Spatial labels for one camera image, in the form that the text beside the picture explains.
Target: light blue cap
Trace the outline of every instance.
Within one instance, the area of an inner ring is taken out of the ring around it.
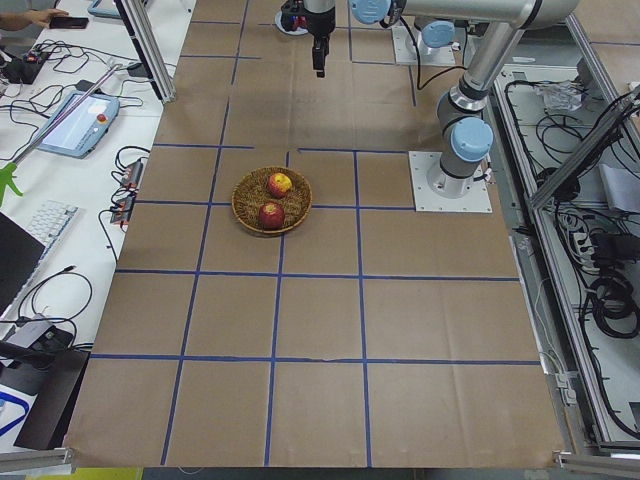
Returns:
[[[365,25],[384,20],[391,9],[391,0],[349,0],[349,4],[356,20]]]
[[[453,22],[446,20],[436,20],[422,29],[422,41],[427,47],[446,47],[456,34],[456,27]]]
[[[465,162],[481,161],[493,144],[493,130],[477,117],[460,120],[451,134],[451,148]]]

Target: wicker basket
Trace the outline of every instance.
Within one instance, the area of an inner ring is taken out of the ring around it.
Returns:
[[[284,198],[273,198],[267,181],[274,173],[284,173],[291,179],[291,190]],[[279,203],[284,208],[284,225],[279,230],[265,230],[258,222],[260,207],[266,202]],[[297,172],[285,167],[263,167],[246,175],[233,189],[233,214],[251,232],[261,235],[279,235],[302,223],[311,210],[311,187]]]

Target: robotic arm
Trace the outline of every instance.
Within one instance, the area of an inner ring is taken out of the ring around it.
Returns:
[[[480,119],[493,82],[525,30],[551,26],[566,18],[579,0],[349,0],[353,16],[364,24],[395,23],[401,15],[491,22],[482,45],[458,85],[438,104],[445,140],[439,165],[428,173],[438,194],[458,198],[468,190],[476,167],[493,143],[491,128]],[[324,77],[329,38],[335,29],[335,0],[288,0],[286,16],[305,15],[313,35],[313,66]]]

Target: red and yellow apple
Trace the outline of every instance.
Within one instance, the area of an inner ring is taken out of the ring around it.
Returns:
[[[284,198],[292,186],[291,179],[280,172],[271,174],[267,181],[267,190],[274,198]]]
[[[275,202],[267,202],[260,207],[258,222],[265,230],[279,230],[284,226],[284,208]]]

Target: person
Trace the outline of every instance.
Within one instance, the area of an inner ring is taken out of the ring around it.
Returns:
[[[53,17],[69,15],[69,12],[48,8],[46,10],[28,10],[22,13],[0,13],[0,30],[16,31],[29,25],[47,28]]]

